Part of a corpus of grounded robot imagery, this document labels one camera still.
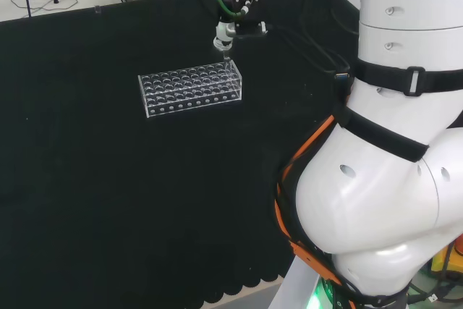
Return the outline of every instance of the black fabric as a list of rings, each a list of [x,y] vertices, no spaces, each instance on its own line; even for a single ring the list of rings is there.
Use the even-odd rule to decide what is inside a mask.
[[[414,71],[419,71],[418,83],[416,92],[410,93]],[[463,89],[463,70],[427,72],[422,67],[399,69],[359,60],[355,77],[369,85],[403,92],[406,96]]]
[[[269,1],[296,28],[300,0]],[[137,76],[219,62],[215,26],[197,0],[0,23],[1,308],[199,308],[286,274],[268,198],[331,81],[269,33],[234,42],[241,103],[146,119]]]

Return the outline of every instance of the robotic arm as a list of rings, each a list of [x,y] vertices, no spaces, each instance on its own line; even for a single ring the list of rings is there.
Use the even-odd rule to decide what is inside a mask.
[[[220,51],[232,48],[233,39],[247,35],[263,35],[266,24],[259,20],[262,0],[221,0],[214,46]]]
[[[224,0],[217,48],[266,32],[252,16],[259,1]],[[460,4],[362,0],[353,92],[293,195],[276,200],[294,252],[348,287],[353,307],[355,289],[369,305],[405,308],[412,277],[463,233],[463,129],[447,129],[463,110]]]

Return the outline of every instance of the green light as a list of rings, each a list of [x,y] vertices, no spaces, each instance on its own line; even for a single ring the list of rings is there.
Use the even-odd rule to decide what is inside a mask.
[[[321,309],[320,300],[318,299],[317,295],[313,295],[310,298],[309,304],[307,304],[307,309]]]

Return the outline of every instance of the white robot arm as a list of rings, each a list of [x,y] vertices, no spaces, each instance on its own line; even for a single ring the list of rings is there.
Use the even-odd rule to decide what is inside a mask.
[[[463,233],[463,129],[447,129],[463,110],[463,0],[361,4],[369,77],[355,80],[347,107],[429,149],[407,160],[338,124],[295,199],[305,234],[339,273],[364,295],[389,296]],[[454,86],[437,88],[449,75]],[[401,77],[409,90],[384,87]]]

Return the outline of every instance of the screw hole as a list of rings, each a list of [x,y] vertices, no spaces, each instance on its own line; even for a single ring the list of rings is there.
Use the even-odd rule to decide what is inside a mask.
[[[341,172],[344,173],[344,175],[350,177],[351,179],[354,179],[356,174],[355,174],[355,170],[352,169],[350,166],[345,166],[345,165],[341,165],[339,166]]]
[[[449,173],[449,171],[447,169],[441,168],[441,174],[442,174],[442,177],[443,177],[444,181],[447,181],[447,182],[450,181],[450,173]]]

